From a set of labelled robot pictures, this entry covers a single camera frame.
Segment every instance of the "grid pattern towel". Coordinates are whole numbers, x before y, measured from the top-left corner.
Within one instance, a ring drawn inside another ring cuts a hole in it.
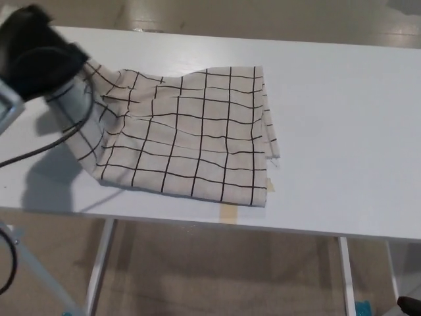
[[[279,157],[279,149],[261,67],[210,68],[179,78],[111,72],[95,61],[86,69],[99,96],[89,124],[68,144],[94,178],[265,205],[266,159]]]

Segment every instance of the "tape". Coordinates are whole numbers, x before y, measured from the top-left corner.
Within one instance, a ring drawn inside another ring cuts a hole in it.
[[[221,224],[237,224],[238,207],[230,204],[220,204],[219,222]]]
[[[266,178],[266,187],[268,188],[268,192],[275,192],[275,187],[270,181],[270,178]]]

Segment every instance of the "table leg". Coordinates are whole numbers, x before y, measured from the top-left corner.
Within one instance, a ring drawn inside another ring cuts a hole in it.
[[[91,279],[87,288],[85,305],[85,312],[87,316],[91,316],[97,301],[98,287],[103,275],[105,259],[110,246],[114,222],[114,219],[107,219],[104,224],[101,241],[99,242],[97,257],[95,258],[95,264],[93,265]]]
[[[357,314],[355,311],[355,298],[353,278],[351,274],[351,262],[349,261],[348,241],[346,237],[339,237],[339,250],[341,252],[342,276],[345,286],[345,307],[348,316]]]

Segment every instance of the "black cable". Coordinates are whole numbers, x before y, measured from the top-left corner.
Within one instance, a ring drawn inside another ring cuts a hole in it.
[[[18,255],[16,253],[16,246],[14,245],[12,239],[1,228],[0,228],[0,236],[2,237],[2,239],[5,240],[12,255],[12,269],[5,285],[2,288],[0,288],[0,295],[1,295],[5,293],[11,287],[14,277],[16,276],[16,272],[18,270]]]
[[[24,160],[26,158],[38,155],[40,153],[43,153],[44,151],[52,149],[52,148],[60,145],[61,143],[67,141],[70,137],[72,137],[73,135],[75,135],[77,132],[79,132],[81,130],[81,128],[85,125],[87,120],[89,120],[89,118],[92,114],[93,105],[95,103],[95,96],[94,96],[94,93],[93,93],[93,81],[91,79],[91,74],[89,74],[85,69],[83,69],[83,71],[85,72],[85,74],[87,74],[87,78],[88,78],[87,81],[88,81],[88,84],[91,88],[91,104],[89,105],[89,109],[87,110],[87,113],[86,113],[85,117],[82,120],[80,120],[79,122],[77,122],[73,126],[73,129],[71,131],[69,131],[66,135],[59,138],[55,142],[52,142],[51,144],[43,146],[43,147],[38,148],[36,150],[30,151],[29,153],[24,153],[23,155],[20,155],[18,157],[3,161],[2,163],[0,163],[0,168],[6,167],[7,165],[11,165],[12,163],[16,163],[18,161]]]
[[[70,137],[72,137],[73,135],[75,135],[77,132],[79,132],[82,129],[82,127],[85,125],[87,120],[89,120],[89,118],[92,114],[93,106],[95,104],[94,85],[93,85],[92,75],[89,74],[88,71],[84,68],[82,69],[82,72],[85,73],[88,84],[89,84],[89,87],[91,89],[90,105],[89,105],[89,109],[87,110],[87,113],[86,113],[85,117],[82,120],[80,120],[78,123],[76,123],[73,126],[73,129],[71,131],[69,131],[66,135],[59,138],[55,142],[52,142],[51,144],[43,146],[39,149],[30,151],[29,153],[25,153],[25,154],[20,155],[18,157],[3,161],[2,163],[0,163],[0,168],[3,168],[7,165],[11,165],[12,163],[16,163],[16,162],[21,161],[23,159],[38,155],[40,153],[43,153],[44,151],[47,151],[48,149],[52,149],[52,148],[60,145],[61,143],[67,141]],[[1,228],[0,228],[0,236],[6,241],[6,244],[8,245],[8,247],[10,249],[11,257],[12,257],[11,273],[10,273],[5,285],[0,289],[0,295],[1,295],[1,294],[5,293],[11,287],[11,285],[14,281],[14,278],[16,276],[16,271],[17,271],[17,268],[18,268],[18,256],[16,254],[15,244],[13,243],[11,238],[6,234],[6,232],[4,232]]]

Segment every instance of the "black object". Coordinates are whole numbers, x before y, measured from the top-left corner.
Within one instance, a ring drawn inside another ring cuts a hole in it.
[[[49,27],[39,6],[18,9],[0,27],[0,78],[24,101],[71,80],[88,56]]]
[[[409,316],[421,316],[421,301],[407,296],[400,296],[397,299],[397,305],[402,312]]]

